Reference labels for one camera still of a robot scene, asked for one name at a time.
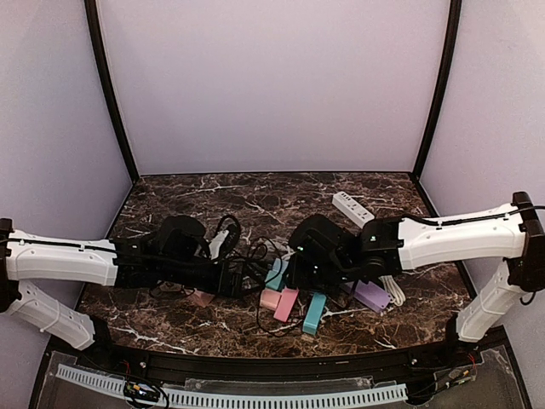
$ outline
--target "power strip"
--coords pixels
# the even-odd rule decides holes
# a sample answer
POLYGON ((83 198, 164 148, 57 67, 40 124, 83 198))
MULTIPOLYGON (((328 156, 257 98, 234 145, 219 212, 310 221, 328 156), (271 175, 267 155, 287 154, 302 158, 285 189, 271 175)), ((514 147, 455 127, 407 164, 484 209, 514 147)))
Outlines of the power strip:
POLYGON ((375 218, 375 216, 361 204, 354 200, 348 193, 339 192, 333 195, 333 205, 339 209, 346 217, 363 228, 366 222, 375 218))

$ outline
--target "white cable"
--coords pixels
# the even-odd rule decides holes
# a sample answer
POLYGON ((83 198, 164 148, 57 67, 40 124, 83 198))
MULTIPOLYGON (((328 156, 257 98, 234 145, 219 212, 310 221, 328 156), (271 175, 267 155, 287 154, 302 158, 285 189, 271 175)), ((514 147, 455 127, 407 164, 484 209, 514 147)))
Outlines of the white cable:
POLYGON ((392 302, 398 307, 401 307, 406 298, 403 290, 399 288, 398 283, 395 282, 391 275, 383 275, 382 277, 379 277, 379 279, 384 284, 384 289, 392 297, 392 302))
POLYGON ((291 248, 287 247, 287 249, 288 249, 288 251, 286 252, 286 254, 284 254, 282 256, 282 260, 284 260, 284 261, 289 261, 291 256, 293 256, 295 254, 295 252, 293 250, 291 250, 291 248))

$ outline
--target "floor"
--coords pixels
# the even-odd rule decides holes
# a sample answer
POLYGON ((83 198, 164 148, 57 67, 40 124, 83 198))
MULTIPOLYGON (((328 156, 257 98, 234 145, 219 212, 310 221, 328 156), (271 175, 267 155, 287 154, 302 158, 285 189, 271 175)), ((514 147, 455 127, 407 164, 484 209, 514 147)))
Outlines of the floor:
MULTIPOLYGON (((157 229, 166 216, 199 219, 209 232, 226 213, 243 226, 240 251, 252 239, 266 236, 280 249, 305 217, 322 213, 356 232, 332 204, 345 191, 377 217, 410 212, 428 216, 405 173, 256 173, 141 178, 112 230, 112 237, 138 237, 157 229)), ((243 300, 217 297, 200 308, 188 299, 157 300, 148 290, 87 285, 78 310, 108 322, 116 344, 216 357, 308 357, 375 352, 439 341, 446 321, 470 301, 453 263, 406 272, 397 281, 407 301, 376 314, 352 301, 339 309, 328 301, 316 337, 300 329, 272 337, 255 322, 256 296, 243 300)), ((300 297, 292 314, 304 314, 300 297)), ((267 311, 260 321, 281 332, 282 323, 267 311)))

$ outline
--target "lavender wall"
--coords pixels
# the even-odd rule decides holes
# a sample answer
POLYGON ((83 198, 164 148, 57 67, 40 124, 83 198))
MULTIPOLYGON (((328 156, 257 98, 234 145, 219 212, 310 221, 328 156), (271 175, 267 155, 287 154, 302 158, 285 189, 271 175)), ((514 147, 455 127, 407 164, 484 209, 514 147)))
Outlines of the lavender wall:
MULTIPOLYGON (((527 191, 545 204, 545 3, 464 2, 445 103, 422 178, 439 213, 527 191)), ((482 288, 497 260, 469 262, 482 288)), ((535 407, 545 407, 545 296, 504 320, 535 407)))
POLYGON ((101 0, 142 174, 410 170, 447 0, 101 0))
MULTIPOLYGON (((0 7, 0 217, 37 234, 104 237, 129 189, 95 69, 83 1, 0 7)), ((39 284, 67 305, 80 285, 39 284)), ((0 316, 0 406, 28 406, 48 340, 0 316)))

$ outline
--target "white coiled cable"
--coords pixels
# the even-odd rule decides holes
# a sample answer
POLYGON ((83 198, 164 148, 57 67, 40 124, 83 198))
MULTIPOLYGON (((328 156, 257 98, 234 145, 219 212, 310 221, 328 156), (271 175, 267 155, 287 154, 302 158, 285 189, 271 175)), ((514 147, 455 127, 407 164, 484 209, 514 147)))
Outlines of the white coiled cable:
POLYGON ((384 290, 392 297, 392 302, 398 307, 401 307, 406 298, 403 290, 399 288, 398 283, 395 282, 391 275, 383 275, 382 277, 379 277, 379 279, 384 284, 384 290))

